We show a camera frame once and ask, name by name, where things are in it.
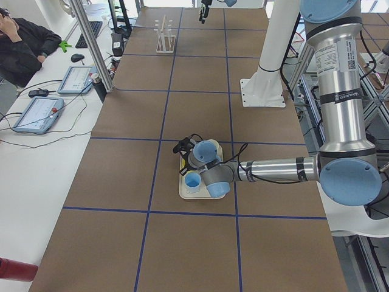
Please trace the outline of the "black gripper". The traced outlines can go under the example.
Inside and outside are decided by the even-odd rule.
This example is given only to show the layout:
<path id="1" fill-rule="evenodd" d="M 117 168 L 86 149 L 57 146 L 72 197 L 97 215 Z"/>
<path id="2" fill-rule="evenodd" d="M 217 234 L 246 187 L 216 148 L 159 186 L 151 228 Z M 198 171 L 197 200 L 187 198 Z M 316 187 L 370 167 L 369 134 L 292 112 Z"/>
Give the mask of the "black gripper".
<path id="1" fill-rule="evenodd" d="M 179 171 L 181 176 L 185 176 L 189 171 L 196 170 L 196 167 L 193 167 L 189 163 L 189 155 L 195 145 L 196 141 L 192 139 L 192 136 L 187 136 L 183 140 L 180 140 L 173 148 L 173 153 L 179 153 L 184 162 L 184 165 Z"/>
<path id="2" fill-rule="evenodd" d="M 201 9 L 199 11 L 199 21 L 204 22 L 204 18 L 208 17 L 209 7 L 212 5 L 212 0 L 201 0 Z"/>

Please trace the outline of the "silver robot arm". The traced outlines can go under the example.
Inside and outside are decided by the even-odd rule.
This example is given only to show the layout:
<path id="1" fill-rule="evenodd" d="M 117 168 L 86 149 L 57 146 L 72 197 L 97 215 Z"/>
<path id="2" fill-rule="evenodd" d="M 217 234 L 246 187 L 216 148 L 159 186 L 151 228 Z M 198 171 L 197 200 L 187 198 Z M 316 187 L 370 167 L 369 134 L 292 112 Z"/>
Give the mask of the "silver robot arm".
<path id="1" fill-rule="evenodd" d="M 202 0 L 199 10 L 199 21 L 204 24 L 205 20 L 208 18 L 208 14 L 210 11 L 210 6 L 212 5 L 212 0 Z M 218 2 L 225 3 L 227 7 L 232 7 L 237 3 L 237 0 L 224 0 Z"/>
<path id="2" fill-rule="evenodd" d="M 313 157 L 267 161 L 222 161 L 216 145 L 186 137 L 174 147 L 183 160 L 181 175 L 196 171 L 213 198 L 224 196 L 236 181 L 295 184 L 317 181 L 333 235 L 385 238 L 388 220 L 372 220 L 337 210 L 366 206 L 380 194 L 382 178 L 376 148 L 366 137 L 363 91 L 356 36 L 362 30 L 359 1 L 275 1 L 258 70 L 241 80 L 244 106 L 283 106 L 280 78 L 299 19 L 317 66 L 325 141 Z"/>

